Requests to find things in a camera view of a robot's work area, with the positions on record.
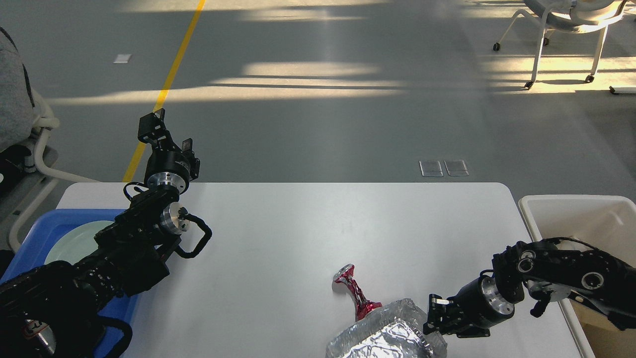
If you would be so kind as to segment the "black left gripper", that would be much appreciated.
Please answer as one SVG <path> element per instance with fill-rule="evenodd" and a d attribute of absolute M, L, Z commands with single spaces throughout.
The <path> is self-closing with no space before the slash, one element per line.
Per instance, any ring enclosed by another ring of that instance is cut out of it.
<path fill-rule="evenodd" d="M 175 151 L 177 145 L 165 125 L 165 108 L 139 118 L 137 138 L 152 150 L 145 172 L 148 188 L 170 185 L 184 193 L 189 182 L 198 179 L 201 163 L 193 151 L 193 139 L 182 141 L 181 152 Z"/>

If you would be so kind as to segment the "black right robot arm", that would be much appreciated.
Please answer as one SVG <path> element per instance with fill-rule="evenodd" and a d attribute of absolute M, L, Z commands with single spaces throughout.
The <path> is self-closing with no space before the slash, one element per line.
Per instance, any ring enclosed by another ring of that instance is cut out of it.
<path fill-rule="evenodd" d="M 515 314 L 525 295 L 535 300 L 539 318 L 549 303 L 570 299 L 606 317 L 620 331 L 635 328 L 635 268 L 590 244 L 564 250 L 564 237 L 517 242 L 494 254 L 480 272 L 448 298 L 429 295 L 423 333 L 483 338 Z"/>

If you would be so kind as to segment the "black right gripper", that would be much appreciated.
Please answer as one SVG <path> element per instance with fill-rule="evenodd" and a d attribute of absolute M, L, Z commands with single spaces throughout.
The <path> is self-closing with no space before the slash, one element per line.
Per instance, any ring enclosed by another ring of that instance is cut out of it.
<path fill-rule="evenodd" d="M 490 328 L 511 319 L 515 304 L 509 303 L 496 287 L 495 279 L 480 276 L 452 297 L 429 294 L 427 321 L 423 333 L 455 335 L 457 338 L 484 338 Z"/>

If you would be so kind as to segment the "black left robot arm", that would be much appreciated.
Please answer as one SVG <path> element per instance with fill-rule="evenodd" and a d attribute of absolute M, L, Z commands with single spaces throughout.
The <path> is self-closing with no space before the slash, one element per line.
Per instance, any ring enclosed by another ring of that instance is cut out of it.
<path fill-rule="evenodd" d="M 152 154 L 129 208 L 94 236 L 97 249 L 75 264 L 54 261 L 1 285 L 3 358 L 92 358 L 107 328 L 122 333 L 105 354 L 119 358 L 132 340 L 130 324 L 100 314 L 114 298 L 132 297 L 169 275 L 172 254 L 195 258 L 213 235 L 179 197 L 197 179 L 192 140 L 176 145 L 165 109 L 141 117 L 137 138 Z"/>

